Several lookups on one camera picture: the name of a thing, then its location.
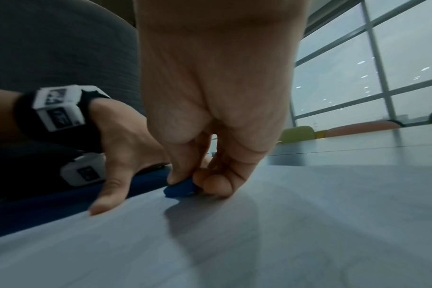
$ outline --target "black wrist strap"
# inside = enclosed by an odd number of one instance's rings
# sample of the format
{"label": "black wrist strap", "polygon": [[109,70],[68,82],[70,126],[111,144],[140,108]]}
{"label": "black wrist strap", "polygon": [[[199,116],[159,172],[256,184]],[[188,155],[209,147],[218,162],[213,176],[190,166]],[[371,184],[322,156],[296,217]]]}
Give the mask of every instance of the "black wrist strap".
{"label": "black wrist strap", "polygon": [[[83,91],[77,106],[84,117],[84,123],[72,123],[72,117],[66,114],[62,107],[49,109],[52,113],[59,116],[59,130],[50,132],[44,124],[43,119],[33,108],[38,91],[33,91],[22,95],[16,102],[14,117],[20,130],[33,140],[52,142],[64,146],[73,147],[83,151],[101,152],[101,137],[96,125],[91,121],[89,115],[89,104],[96,98],[109,98],[96,91]],[[69,128],[63,129],[62,126],[68,125]]]}

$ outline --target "hand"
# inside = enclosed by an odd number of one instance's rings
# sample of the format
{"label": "hand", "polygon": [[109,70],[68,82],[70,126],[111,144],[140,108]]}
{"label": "hand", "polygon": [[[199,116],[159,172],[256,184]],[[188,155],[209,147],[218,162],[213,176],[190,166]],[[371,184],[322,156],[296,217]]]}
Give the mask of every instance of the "hand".
{"label": "hand", "polygon": [[125,200],[137,172],[169,163],[169,157],[148,132],[146,118],[132,107],[100,98],[91,102],[89,111],[101,133],[106,156],[106,180],[97,200],[89,208],[90,214],[95,215],[113,209]]}
{"label": "hand", "polygon": [[[193,176],[206,193],[230,196],[274,147],[306,23],[306,5],[297,7],[208,26],[138,22],[148,128],[170,156],[169,184]],[[202,169],[212,134],[217,153]]]}

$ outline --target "window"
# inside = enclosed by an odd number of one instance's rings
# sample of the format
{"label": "window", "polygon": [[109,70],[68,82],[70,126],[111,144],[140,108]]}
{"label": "window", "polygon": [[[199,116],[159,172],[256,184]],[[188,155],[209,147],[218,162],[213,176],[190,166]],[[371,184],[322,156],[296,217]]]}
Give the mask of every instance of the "window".
{"label": "window", "polygon": [[292,100],[301,115],[381,92],[366,33],[298,66]]}
{"label": "window", "polygon": [[377,26],[375,33],[390,89],[432,79],[432,0]]}
{"label": "window", "polygon": [[409,0],[365,0],[371,20],[405,4]]}
{"label": "window", "polygon": [[297,52],[297,60],[316,52],[325,45],[364,25],[360,5],[326,24],[319,30],[305,37]]}
{"label": "window", "polygon": [[402,123],[426,121],[432,113],[432,86],[392,97],[396,117]]}
{"label": "window", "polygon": [[315,131],[320,131],[349,124],[387,119],[389,118],[387,109],[385,108],[385,101],[383,99],[378,99],[343,109],[300,118],[297,119],[297,125],[311,126]]}

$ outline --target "person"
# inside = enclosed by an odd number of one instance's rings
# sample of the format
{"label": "person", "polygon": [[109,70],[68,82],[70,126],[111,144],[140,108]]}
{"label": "person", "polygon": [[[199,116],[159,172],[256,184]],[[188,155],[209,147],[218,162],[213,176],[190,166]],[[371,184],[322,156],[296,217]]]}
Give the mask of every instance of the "person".
{"label": "person", "polygon": [[[163,162],[172,163],[170,185],[193,177],[208,194],[228,197],[238,190],[282,131],[308,5],[136,0],[148,121],[119,101],[91,101],[107,161],[90,213],[120,205],[133,175]],[[13,117],[19,97],[0,90],[0,145],[27,139]],[[213,134],[217,152],[202,167]]]}

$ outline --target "window pane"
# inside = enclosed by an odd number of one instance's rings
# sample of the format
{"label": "window pane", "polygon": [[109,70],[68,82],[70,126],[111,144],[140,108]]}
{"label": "window pane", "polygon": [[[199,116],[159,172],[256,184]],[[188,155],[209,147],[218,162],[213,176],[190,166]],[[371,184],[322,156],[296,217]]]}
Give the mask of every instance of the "window pane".
{"label": "window pane", "polygon": [[366,0],[366,6],[371,20],[405,4],[409,0]]}
{"label": "window pane", "polygon": [[432,0],[375,28],[390,89],[432,79]]}
{"label": "window pane", "polygon": [[392,100],[398,121],[426,121],[432,113],[432,86],[393,96]]}
{"label": "window pane", "polygon": [[343,109],[297,119],[297,125],[311,126],[314,131],[320,131],[349,124],[387,119],[389,118],[387,109],[385,108],[385,101],[383,99],[379,99],[359,105],[349,106]]}
{"label": "window pane", "polygon": [[366,33],[295,68],[296,115],[381,92]]}
{"label": "window pane", "polygon": [[357,5],[319,30],[306,36],[300,42],[297,60],[321,49],[364,24],[361,7]]}

